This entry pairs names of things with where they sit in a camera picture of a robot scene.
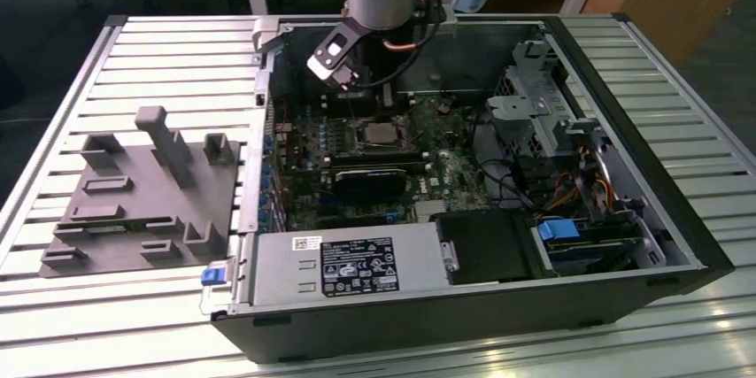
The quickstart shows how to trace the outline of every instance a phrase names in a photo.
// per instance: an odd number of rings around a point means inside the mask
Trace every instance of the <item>green circuit board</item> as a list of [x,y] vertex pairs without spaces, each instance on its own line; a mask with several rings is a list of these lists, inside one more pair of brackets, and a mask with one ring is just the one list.
[[[374,124],[371,119],[332,119],[312,114],[292,120],[283,167],[291,192],[286,198],[288,230],[318,229],[330,220],[344,219],[356,219],[356,223],[363,223],[363,219],[375,224],[414,223],[419,221],[415,205],[423,201],[443,201],[447,211],[478,210],[491,205],[466,147],[471,109],[450,105],[451,100],[442,95],[420,97],[408,112],[391,119],[399,131],[399,139],[391,145],[360,142],[360,135]],[[328,190],[324,159],[382,151],[422,153],[427,169],[408,173],[404,193],[387,202],[340,202]]]

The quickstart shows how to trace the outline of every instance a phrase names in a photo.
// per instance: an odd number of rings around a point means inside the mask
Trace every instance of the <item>power supply label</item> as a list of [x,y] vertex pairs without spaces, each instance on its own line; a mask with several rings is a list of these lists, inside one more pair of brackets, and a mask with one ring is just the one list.
[[391,238],[320,243],[320,265],[327,297],[399,291]]

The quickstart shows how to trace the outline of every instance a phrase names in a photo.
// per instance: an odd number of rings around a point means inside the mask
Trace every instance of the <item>aluminum table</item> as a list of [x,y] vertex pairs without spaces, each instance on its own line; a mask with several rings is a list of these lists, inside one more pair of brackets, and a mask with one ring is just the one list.
[[[756,161],[632,23],[608,16],[570,19],[568,28],[739,268],[708,287],[579,331],[256,365],[200,312],[203,267],[36,277],[86,166],[78,150],[87,134],[115,132],[122,144],[148,143],[132,113],[162,104],[187,142],[210,132],[244,142],[258,69],[254,25],[250,16],[134,17],[103,29],[0,212],[0,375],[756,373]],[[235,212],[232,230],[238,220]]]

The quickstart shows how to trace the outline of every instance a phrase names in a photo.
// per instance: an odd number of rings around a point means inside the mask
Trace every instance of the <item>motherboard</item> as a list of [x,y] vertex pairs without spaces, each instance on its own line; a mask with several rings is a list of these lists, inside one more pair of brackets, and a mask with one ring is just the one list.
[[415,223],[491,205],[471,157],[471,107],[442,94],[410,97],[400,115],[359,117],[351,104],[346,117],[310,105],[292,119],[276,112],[288,230]]

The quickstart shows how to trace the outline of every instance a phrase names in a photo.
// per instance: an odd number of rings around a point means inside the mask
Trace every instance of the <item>blue latch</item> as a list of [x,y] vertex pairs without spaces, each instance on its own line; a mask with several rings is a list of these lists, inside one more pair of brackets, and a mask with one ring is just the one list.
[[570,219],[546,220],[538,226],[542,239],[548,241],[551,239],[579,238],[578,226]]
[[226,267],[207,268],[202,271],[200,282],[203,287],[226,284]]

